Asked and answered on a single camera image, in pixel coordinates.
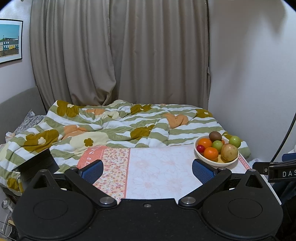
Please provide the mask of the brown kiwi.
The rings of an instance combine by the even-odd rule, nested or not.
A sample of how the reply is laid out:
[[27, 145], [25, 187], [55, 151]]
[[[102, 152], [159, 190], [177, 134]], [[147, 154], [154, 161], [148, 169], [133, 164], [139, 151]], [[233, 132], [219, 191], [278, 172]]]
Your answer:
[[220, 141], [220, 140], [222, 140], [222, 135], [219, 132], [217, 132], [217, 131], [212, 131], [209, 134], [209, 139], [212, 142], [214, 142], [214, 141]]

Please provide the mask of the grey sofa backrest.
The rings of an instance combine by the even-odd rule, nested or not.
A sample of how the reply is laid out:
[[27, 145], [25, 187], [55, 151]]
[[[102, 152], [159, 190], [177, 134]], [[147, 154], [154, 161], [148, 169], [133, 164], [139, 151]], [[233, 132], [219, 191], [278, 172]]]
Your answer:
[[36, 86], [1, 103], [1, 144], [5, 143], [5, 134], [13, 132], [30, 110], [37, 115], [46, 114], [46, 109]]

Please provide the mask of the framed city picture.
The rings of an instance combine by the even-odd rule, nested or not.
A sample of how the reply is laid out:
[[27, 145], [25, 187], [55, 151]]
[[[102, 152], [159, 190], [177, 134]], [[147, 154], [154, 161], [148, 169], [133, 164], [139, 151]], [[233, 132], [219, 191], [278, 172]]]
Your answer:
[[21, 60], [23, 58], [23, 21], [1, 19], [1, 57], [0, 63]]

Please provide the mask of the green apple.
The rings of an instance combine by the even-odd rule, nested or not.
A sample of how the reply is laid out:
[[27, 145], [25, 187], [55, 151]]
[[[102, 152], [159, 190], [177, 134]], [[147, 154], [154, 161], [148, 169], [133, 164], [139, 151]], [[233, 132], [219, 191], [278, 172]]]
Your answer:
[[223, 145], [224, 142], [220, 140], [215, 140], [212, 142], [212, 147], [215, 148], [218, 151], [218, 153], [221, 152]]
[[240, 137], [238, 137], [238, 136], [232, 136], [229, 139], [229, 144], [232, 144], [236, 148], [239, 148], [241, 146], [241, 139], [240, 139]]

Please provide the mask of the grey patterned pillow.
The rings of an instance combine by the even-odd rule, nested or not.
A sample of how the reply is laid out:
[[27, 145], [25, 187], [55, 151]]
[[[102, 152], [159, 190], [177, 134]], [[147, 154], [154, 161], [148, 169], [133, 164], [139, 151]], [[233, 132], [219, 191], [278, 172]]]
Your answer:
[[44, 115], [36, 115], [32, 110], [30, 110], [23, 119], [23, 122], [14, 131], [15, 135], [18, 135], [19, 133], [22, 133], [27, 129], [37, 125], [44, 119], [44, 117]]

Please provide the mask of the green striped flower duvet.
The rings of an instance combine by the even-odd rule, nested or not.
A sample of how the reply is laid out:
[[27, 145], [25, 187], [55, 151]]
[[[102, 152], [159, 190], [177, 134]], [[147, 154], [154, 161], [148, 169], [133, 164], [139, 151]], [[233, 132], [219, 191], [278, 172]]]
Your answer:
[[159, 148], [192, 144], [212, 131], [231, 135], [206, 109], [185, 104], [133, 104], [116, 100], [106, 106], [77, 106], [56, 101], [44, 119], [13, 135], [1, 148], [1, 186], [15, 194], [23, 187], [12, 169], [45, 149], [63, 173], [78, 164], [92, 146]]

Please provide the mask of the red cherry tomato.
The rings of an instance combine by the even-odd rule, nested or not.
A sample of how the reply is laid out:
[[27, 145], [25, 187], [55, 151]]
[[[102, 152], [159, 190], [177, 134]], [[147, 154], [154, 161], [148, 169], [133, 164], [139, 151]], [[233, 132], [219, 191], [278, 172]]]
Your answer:
[[196, 149], [199, 153], [203, 154], [205, 151], [205, 147], [203, 145], [197, 145]]

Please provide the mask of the floral pink tablecloth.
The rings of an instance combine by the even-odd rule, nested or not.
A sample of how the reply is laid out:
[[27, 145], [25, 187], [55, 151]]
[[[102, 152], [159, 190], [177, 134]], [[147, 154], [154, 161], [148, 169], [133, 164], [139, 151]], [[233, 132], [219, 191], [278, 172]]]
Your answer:
[[201, 186], [192, 172], [193, 145], [163, 148], [88, 148], [79, 169], [95, 160], [103, 162], [103, 174], [94, 186], [117, 202], [121, 199], [181, 197]]

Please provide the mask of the yellow red apple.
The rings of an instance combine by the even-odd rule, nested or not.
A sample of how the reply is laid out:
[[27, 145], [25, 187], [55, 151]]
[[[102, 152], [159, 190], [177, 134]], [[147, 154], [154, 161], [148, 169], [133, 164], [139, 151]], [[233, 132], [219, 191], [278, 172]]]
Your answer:
[[224, 144], [221, 149], [221, 158], [227, 162], [232, 162], [239, 155], [238, 149], [232, 144]]

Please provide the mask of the large orange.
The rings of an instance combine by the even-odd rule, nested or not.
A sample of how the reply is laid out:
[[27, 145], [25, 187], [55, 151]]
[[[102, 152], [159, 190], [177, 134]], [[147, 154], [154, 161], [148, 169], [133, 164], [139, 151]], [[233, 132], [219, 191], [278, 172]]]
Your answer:
[[206, 149], [212, 147], [212, 141], [209, 138], [201, 138], [198, 140], [197, 145], [202, 145]]
[[210, 161], [216, 162], [219, 157], [219, 152], [214, 147], [207, 147], [203, 152], [203, 156]]

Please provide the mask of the black open laptop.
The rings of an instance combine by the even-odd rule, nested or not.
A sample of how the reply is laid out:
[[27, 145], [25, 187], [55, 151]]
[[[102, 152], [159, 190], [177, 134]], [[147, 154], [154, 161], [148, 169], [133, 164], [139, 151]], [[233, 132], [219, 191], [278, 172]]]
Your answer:
[[20, 173], [22, 181], [30, 182], [41, 169], [47, 169], [51, 173], [59, 170], [59, 166], [53, 158], [50, 149], [41, 151], [29, 160], [16, 166], [12, 171]]

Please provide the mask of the beige curtain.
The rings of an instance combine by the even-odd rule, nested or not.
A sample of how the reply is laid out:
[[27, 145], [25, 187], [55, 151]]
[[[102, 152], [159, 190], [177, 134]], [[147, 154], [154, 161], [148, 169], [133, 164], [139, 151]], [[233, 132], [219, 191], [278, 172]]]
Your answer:
[[207, 108], [207, 1], [33, 1], [33, 72], [43, 103]]

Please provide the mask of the cream duck print bowl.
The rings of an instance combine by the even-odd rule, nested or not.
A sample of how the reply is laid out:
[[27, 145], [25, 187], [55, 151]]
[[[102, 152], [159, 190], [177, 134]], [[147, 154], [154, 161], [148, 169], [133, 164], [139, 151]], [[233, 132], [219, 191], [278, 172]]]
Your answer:
[[239, 158], [239, 155], [240, 155], [240, 152], [238, 151], [237, 153], [237, 156], [235, 157], [234, 160], [228, 162], [226, 161], [225, 159], [222, 158], [222, 156], [219, 154], [218, 155], [218, 158], [215, 160], [215, 161], [212, 161], [212, 160], [209, 160], [207, 158], [204, 157], [203, 154], [199, 153], [198, 150], [197, 150], [197, 145], [198, 145], [198, 142], [199, 140], [203, 139], [203, 138], [208, 138], [208, 136], [201, 136], [199, 138], [196, 138], [195, 142], [194, 142], [194, 151], [196, 153], [196, 156], [202, 160], [203, 162], [211, 165], [211, 166], [214, 166], [214, 167], [226, 167], [226, 166], [229, 166], [231, 164], [234, 164], [238, 161], [238, 158]]

